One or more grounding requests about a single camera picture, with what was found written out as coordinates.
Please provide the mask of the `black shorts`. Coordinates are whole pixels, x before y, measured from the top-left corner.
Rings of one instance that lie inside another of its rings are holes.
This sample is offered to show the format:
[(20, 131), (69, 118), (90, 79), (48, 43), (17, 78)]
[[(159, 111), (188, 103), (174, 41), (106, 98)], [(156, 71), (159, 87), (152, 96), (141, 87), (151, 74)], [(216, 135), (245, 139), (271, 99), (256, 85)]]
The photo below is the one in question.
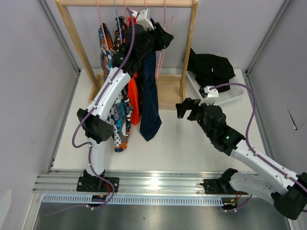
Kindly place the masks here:
[(225, 57), (213, 54), (189, 54), (187, 71), (195, 75), (200, 87), (217, 86), (228, 83), (235, 76), (234, 68)]

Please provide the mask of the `orange grey camouflage shorts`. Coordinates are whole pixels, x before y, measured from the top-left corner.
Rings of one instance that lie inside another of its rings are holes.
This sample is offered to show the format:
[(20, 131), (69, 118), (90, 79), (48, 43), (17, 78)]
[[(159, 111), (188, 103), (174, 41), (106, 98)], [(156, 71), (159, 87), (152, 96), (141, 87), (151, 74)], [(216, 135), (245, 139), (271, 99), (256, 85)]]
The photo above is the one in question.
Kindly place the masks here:
[(124, 42), (125, 33), (127, 31), (127, 24), (123, 16), (116, 18), (116, 23), (117, 23), (117, 29), (115, 31), (114, 50), (116, 53), (118, 53), (120, 46)]

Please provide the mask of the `navy blue shorts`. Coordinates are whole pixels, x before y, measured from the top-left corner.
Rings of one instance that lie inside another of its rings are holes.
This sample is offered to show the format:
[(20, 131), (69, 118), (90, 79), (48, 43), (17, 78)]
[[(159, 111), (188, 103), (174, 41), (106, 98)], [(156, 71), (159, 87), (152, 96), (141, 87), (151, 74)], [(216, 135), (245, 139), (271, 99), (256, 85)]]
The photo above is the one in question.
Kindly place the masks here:
[(159, 115), (158, 92), (155, 79), (156, 52), (147, 54), (142, 60), (142, 105), (140, 134), (150, 141), (157, 134), (162, 120)]

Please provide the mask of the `blue wire hanger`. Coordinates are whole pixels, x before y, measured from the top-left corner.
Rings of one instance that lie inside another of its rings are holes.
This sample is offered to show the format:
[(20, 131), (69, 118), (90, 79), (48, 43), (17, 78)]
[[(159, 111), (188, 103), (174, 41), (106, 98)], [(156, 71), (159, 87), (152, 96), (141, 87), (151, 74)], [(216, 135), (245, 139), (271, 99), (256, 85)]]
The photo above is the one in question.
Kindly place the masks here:
[(120, 44), (122, 44), (122, 42), (123, 42), (122, 31), (121, 31), (121, 27), (120, 27), (120, 20), (119, 20), (119, 14), (118, 14), (116, 0), (114, 0), (114, 6), (115, 6), (115, 11), (116, 11), (117, 27), (118, 27), (118, 31), (119, 31), (119, 40), (120, 40)]

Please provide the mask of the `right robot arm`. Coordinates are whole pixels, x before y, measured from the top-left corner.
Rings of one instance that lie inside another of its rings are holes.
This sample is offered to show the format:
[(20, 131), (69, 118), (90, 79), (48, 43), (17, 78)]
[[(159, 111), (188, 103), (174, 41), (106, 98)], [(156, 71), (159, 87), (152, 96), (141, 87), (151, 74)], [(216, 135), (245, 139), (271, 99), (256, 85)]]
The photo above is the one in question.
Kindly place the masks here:
[(227, 169), (219, 181), (224, 193), (233, 190), (261, 198), (288, 219), (296, 220), (307, 205), (307, 174), (291, 171), (253, 146), (247, 138), (226, 123), (221, 107), (201, 104), (199, 100), (186, 98), (176, 104), (177, 117), (183, 118), (186, 111), (189, 121), (196, 121), (211, 144), (220, 152), (251, 168), (261, 178), (245, 175), (238, 170)]

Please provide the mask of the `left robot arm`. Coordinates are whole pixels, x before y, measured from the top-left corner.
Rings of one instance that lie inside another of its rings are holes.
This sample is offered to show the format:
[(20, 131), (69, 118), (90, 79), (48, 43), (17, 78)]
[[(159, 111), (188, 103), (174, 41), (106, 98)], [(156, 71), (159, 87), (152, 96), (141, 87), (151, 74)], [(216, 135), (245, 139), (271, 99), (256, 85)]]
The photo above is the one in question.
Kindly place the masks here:
[(173, 35), (159, 23), (154, 23), (153, 29), (145, 29), (139, 23), (129, 26), (98, 95), (85, 110), (78, 110), (78, 128), (85, 131), (86, 143), (90, 146), (89, 164), (83, 171), (82, 179), (92, 191), (100, 191), (108, 182), (104, 178), (104, 153), (105, 143), (114, 133), (108, 120), (111, 108), (134, 74), (144, 67), (144, 60), (150, 54), (168, 48), (173, 39)]

